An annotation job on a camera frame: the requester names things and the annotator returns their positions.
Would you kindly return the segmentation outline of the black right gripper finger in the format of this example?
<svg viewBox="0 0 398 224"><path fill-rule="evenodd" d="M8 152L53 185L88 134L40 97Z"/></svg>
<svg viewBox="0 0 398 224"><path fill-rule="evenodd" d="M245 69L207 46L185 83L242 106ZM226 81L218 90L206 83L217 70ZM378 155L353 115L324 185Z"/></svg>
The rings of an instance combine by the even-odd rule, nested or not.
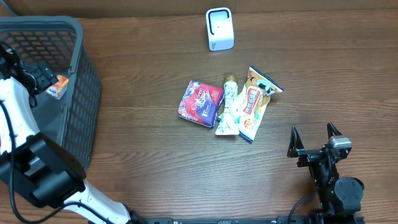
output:
<svg viewBox="0 0 398 224"><path fill-rule="evenodd" d="M287 157L298 157L302 151L304 151L304 146L301 138L296 126L292 126Z"/></svg>
<svg viewBox="0 0 398 224"><path fill-rule="evenodd" d="M341 136L341 133L336 129L332 122L329 122L326 127L328 132L328 138L331 138L333 136Z"/></svg>

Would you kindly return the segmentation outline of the yellow snack bag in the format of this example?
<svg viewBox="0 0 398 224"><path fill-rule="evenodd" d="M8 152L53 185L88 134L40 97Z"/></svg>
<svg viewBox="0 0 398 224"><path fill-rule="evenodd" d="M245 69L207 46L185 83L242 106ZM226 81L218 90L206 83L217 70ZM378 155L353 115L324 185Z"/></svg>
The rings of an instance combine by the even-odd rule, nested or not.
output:
<svg viewBox="0 0 398 224"><path fill-rule="evenodd" d="M234 119L239 134L246 141L250 143L254 141L271 96L282 93L283 90L256 67L249 67L247 81L234 102Z"/></svg>

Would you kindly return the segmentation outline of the purple red tissue pack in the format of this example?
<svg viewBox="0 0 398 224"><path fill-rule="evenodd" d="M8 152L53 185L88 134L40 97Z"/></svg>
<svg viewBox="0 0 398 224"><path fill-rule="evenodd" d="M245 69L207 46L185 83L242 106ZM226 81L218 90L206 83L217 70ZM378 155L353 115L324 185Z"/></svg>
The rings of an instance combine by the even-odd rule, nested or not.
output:
<svg viewBox="0 0 398 224"><path fill-rule="evenodd" d="M190 80L178 107L178 116L212 128L224 99L224 89Z"/></svg>

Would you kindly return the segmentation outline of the white green tube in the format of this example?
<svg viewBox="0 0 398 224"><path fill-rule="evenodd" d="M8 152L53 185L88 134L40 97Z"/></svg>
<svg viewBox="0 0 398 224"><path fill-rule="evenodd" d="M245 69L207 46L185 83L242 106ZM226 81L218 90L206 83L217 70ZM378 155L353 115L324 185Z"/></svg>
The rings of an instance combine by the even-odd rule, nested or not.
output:
<svg viewBox="0 0 398 224"><path fill-rule="evenodd" d="M237 81L238 78L235 75L227 75L224 78L224 110L220 115L220 121L215 131L217 136L234 136L239 134L233 114L233 103L238 95Z"/></svg>

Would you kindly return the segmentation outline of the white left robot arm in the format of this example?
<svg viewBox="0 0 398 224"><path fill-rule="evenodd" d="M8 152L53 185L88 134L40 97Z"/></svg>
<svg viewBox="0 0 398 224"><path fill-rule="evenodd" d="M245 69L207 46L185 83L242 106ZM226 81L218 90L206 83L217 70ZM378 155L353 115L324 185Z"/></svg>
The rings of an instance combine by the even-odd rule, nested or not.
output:
<svg viewBox="0 0 398 224"><path fill-rule="evenodd" d="M125 205L92 186L81 164L64 148L40 132L30 109L35 80L17 62L1 65L1 180L9 187L12 211L29 223L16 205L19 194L33 206L75 212L90 223L137 223Z"/></svg>

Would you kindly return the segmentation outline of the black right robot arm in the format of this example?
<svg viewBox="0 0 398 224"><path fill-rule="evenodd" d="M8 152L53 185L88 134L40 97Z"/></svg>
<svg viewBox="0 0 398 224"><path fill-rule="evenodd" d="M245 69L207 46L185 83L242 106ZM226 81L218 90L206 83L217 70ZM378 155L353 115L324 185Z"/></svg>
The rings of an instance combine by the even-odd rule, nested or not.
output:
<svg viewBox="0 0 398 224"><path fill-rule="evenodd" d="M291 209L286 222L291 223L364 223L357 217L361 210L364 184L354 177L340 177L336 164L348 157L352 142L329 122L328 142L319 149L306 150L297 128L292 126L287 157L297 158L298 167L307 167L316 189L300 199ZM320 208L310 211L308 216L294 216L296 208L317 194Z"/></svg>

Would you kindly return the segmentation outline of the small orange white box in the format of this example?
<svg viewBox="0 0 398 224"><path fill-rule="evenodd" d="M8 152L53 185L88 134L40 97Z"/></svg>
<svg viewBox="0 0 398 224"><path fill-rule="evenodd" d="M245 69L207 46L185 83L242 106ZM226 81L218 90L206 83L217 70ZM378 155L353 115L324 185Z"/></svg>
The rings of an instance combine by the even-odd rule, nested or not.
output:
<svg viewBox="0 0 398 224"><path fill-rule="evenodd" d="M56 100L60 100L66 93L69 79L63 75L57 75L58 82L46 89L46 93Z"/></svg>

